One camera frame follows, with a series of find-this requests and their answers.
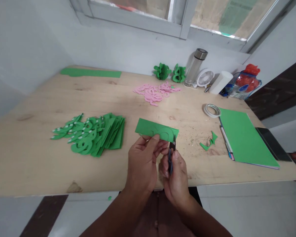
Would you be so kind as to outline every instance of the person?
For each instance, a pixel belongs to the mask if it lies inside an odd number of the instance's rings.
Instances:
[[[232,237],[189,194],[186,163],[177,150],[171,151],[173,172],[169,175],[168,151],[168,142],[160,140],[158,134],[153,137],[141,136],[128,152],[125,188],[80,237]],[[161,195],[154,192],[157,182],[156,159],[160,153],[163,157],[159,163],[159,173],[164,186]],[[162,194],[166,201],[152,206]],[[159,216],[162,221],[150,220],[151,215]]]

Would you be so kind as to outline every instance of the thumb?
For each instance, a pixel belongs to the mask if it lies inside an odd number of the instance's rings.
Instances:
[[[152,155],[154,153],[154,150],[156,148],[156,146],[158,145],[158,142],[159,142],[159,139],[160,139],[160,135],[159,134],[156,134],[154,135],[148,142],[147,144],[147,147],[145,149],[145,151],[147,153],[149,153],[150,155]]]
[[[171,156],[171,161],[173,165],[173,172],[178,175],[181,172],[180,153],[178,151],[173,152]]]

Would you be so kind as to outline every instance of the white floor tile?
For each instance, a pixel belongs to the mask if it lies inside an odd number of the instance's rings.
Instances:
[[[207,197],[201,197],[200,199],[201,199],[203,209],[210,214],[210,202],[209,202],[208,198]]]
[[[296,195],[295,181],[267,182],[265,184],[269,195]]]
[[[274,202],[288,236],[296,236],[296,195],[275,197]]]
[[[206,185],[211,197],[248,197],[296,194],[295,181]]]
[[[49,237],[78,237],[112,201],[67,201]]]
[[[118,191],[96,192],[96,193],[74,193],[69,194],[67,201],[106,201],[111,197],[114,200],[118,196]]]
[[[240,183],[207,185],[207,196],[211,197],[244,197],[266,195],[266,183]]]
[[[213,217],[234,237],[288,236],[273,197],[216,197],[209,203]]]
[[[43,197],[0,197],[0,237],[19,237]]]
[[[201,198],[206,198],[207,197],[206,185],[197,186],[197,192]]]

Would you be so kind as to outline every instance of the stack of green foam numbers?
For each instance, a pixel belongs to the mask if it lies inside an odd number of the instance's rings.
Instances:
[[[81,122],[83,113],[53,130],[51,139],[69,138],[71,150],[82,155],[100,157],[104,149],[120,149],[123,144],[125,118],[108,113]]]

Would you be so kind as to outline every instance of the wooden table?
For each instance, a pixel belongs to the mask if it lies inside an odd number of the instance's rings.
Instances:
[[[263,127],[247,104],[239,99],[204,93],[178,85],[172,93],[150,105],[132,90],[142,84],[160,85],[153,76],[123,72],[120,78],[70,77],[57,74],[41,85],[0,120],[0,196],[52,195],[122,190],[127,175],[127,154],[137,140],[139,118],[180,130],[177,149],[187,163],[189,185],[296,180],[296,165],[279,161],[280,170],[232,161],[219,129],[219,119],[202,111],[207,103],[248,113]],[[124,144],[105,150],[100,158],[73,153],[67,139],[50,140],[52,130],[80,114],[85,118],[112,112],[126,117]],[[215,145],[205,151],[211,131]],[[156,188],[162,187],[158,179]]]

